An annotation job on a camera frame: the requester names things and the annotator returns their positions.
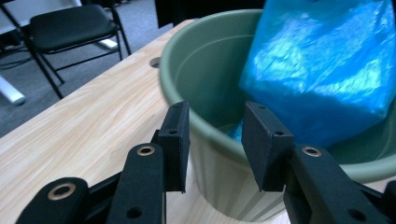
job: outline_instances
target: bucket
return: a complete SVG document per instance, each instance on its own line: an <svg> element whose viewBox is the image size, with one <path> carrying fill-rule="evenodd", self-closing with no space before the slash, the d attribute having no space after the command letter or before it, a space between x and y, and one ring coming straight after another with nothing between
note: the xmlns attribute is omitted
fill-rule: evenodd
<svg viewBox="0 0 396 224"><path fill-rule="evenodd" d="M259 192L242 145L227 136L248 96L238 88L260 9L214 14L176 33L160 64L169 105L191 106L191 162L198 188L216 209L243 221L264 221L285 208L283 194ZM396 175L396 104L371 130L329 151L361 183Z"/></svg>

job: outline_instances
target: plastic packaging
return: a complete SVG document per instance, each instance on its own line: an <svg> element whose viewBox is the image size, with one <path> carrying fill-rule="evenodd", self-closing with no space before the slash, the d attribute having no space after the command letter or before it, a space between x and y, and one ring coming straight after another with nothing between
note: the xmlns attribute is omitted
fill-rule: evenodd
<svg viewBox="0 0 396 224"><path fill-rule="evenodd" d="M390 1L267 0L239 85L296 143L327 148L386 117L395 62Z"/></svg>

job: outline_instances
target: black chair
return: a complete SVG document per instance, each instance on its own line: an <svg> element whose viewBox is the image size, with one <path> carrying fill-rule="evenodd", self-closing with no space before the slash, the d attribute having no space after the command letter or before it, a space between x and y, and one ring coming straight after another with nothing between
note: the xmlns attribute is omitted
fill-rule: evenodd
<svg viewBox="0 0 396 224"><path fill-rule="evenodd" d="M30 19L28 28L21 28L4 5L1 5L1 9L17 27L24 44L60 99L63 98L63 95L51 78L46 66L63 84L64 80L58 74L58 71L62 69L117 52L122 60L119 32L128 54L131 54L114 0L81 1L81 3L83 4L81 7L70 7L34 16ZM113 36L117 38L118 42L116 49L60 68L54 68L44 56L79 48Z"/></svg>

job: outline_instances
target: wooden table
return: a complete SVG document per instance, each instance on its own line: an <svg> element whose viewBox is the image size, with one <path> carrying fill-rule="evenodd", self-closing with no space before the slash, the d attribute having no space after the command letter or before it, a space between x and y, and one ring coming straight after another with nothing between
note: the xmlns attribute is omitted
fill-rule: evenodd
<svg viewBox="0 0 396 224"><path fill-rule="evenodd" d="M76 176L94 185L119 172L135 145L160 129L167 103L149 66L185 21L0 139L0 222L14 223L50 181ZM384 188L384 182L374 185ZM187 193L168 193L168 223L243 223L201 195L189 166ZM286 213L269 223L289 223Z"/></svg>

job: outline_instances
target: white table leg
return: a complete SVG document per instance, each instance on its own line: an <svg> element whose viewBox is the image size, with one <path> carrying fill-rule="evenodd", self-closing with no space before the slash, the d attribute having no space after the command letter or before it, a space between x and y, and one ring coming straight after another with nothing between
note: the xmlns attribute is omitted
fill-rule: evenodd
<svg viewBox="0 0 396 224"><path fill-rule="evenodd" d="M0 76L0 92L14 105L22 105L26 97Z"/></svg>

